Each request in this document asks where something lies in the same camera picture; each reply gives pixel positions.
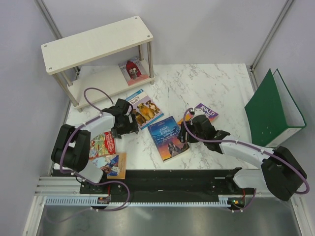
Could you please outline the Roald Dahl purple book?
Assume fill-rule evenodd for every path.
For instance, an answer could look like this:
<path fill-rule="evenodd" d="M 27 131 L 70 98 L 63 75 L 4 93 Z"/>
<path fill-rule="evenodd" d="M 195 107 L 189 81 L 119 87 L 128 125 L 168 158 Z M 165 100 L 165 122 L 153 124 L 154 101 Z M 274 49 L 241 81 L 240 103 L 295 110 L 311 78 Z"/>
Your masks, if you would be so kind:
<path fill-rule="evenodd" d="M 204 115 L 209 119 L 209 121 L 213 121 L 218 117 L 218 113 L 210 109 L 209 107 L 205 106 L 202 103 L 199 103 L 198 105 L 195 106 L 196 109 L 200 109 L 203 111 Z M 193 114 L 190 112 L 187 113 L 185 117 L 185 121 L 189 121 L 193 117 Z"/>

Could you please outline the Jane Eyre blue book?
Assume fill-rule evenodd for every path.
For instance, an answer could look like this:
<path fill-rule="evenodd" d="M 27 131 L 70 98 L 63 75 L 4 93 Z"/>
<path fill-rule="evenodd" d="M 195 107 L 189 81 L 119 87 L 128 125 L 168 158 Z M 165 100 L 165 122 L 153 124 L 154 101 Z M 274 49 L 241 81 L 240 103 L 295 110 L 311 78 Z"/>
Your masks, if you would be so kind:
<path fill-rule="evenodd" d="M 148 131 L 163 162 L 189 150 L 189 145 L 181 143 L 178 139 L 180 127 L 172 116 L 149 125 Z"/>

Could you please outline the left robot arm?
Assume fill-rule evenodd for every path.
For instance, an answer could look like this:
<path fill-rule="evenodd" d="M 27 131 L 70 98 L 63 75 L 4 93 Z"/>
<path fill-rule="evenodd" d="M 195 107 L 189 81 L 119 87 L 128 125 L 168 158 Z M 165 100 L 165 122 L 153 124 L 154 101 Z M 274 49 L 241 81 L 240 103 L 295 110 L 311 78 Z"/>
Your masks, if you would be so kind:
<path fill-rule="evenodd" d="M 132 113 L 133 106 L 126 100 L 118 99 L 110 108 L 100 111 L 99 115 L 80 125 L 64 124 L 60 127 L 51 159 L 59 165 L 63 174 L 72 174 L 91 183 L 96 193 L 104 193 L 108 181 L 103 171 L 89 161 L 91 140 L 104 132 L 112 132 L 114 138 L 138 133 L 139 128 Z"/>

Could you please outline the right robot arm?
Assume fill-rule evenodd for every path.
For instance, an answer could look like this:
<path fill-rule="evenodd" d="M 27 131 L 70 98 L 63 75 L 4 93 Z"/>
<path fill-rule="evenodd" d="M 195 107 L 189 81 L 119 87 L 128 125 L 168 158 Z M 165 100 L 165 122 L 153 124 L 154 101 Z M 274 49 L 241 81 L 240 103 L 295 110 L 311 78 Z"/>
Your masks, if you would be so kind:
<path fill-rule="evenodd" d="M 289 149 L 279 146 L 276 149 L 256 146 L 238 141 L 230 133 L 216 130 L 204 115 L 197 115 L 181 122 L 178 135 L 182 143 L 202 142 L 208 150 L 241 159 L 257 167 L 255 170 L 238 169 L 225 181 L 230 193 L 238 193 L 242 188 L 267 189 L 282 201 L 299 194 L 302 185 L 307 194 L 310 186 L 307 175 Z"/>

